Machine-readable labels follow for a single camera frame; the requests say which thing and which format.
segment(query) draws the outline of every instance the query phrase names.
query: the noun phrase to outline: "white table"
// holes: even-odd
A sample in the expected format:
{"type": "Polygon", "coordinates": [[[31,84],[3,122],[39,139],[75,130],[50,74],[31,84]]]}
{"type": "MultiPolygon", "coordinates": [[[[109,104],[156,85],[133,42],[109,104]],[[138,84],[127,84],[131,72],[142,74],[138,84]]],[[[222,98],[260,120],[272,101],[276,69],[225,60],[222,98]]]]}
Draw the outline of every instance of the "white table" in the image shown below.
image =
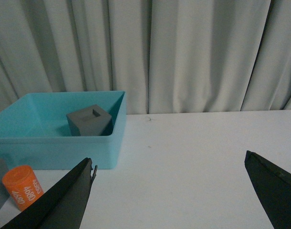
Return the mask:
{"type": "MultiPolygon", "coordinates": [[[[291,173],[291,111],[128,115],[118,165],[97,171],[81,228],[272,229],[246,150],[291,173]]],[[[35,171],[45,191],[67,172],[35,171]]],[[[9,199],[0,227],[17,214],[9,199]]]]}

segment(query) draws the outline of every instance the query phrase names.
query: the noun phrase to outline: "curtain fold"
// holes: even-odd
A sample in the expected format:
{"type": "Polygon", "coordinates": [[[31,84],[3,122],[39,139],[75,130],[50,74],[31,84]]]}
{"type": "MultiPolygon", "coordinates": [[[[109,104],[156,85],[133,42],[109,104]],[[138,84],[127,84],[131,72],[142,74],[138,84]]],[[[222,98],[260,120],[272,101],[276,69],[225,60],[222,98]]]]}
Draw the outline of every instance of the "curtain fold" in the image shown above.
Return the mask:
{"type": "Polygon", "coordinates": [[[0,0],[0,111],[109,90],[128,114],[291,109],[291,1],[0,0]]]}
{"type": "Polygon", "coordinates": [[[269,6],[154,1],[150,113],[239,111],[269,6]]]}
{"type": "Polygon", "coordinates": [[[291,1],[273,1],[242,110],[279,110],[290,98],[291,1]]]}

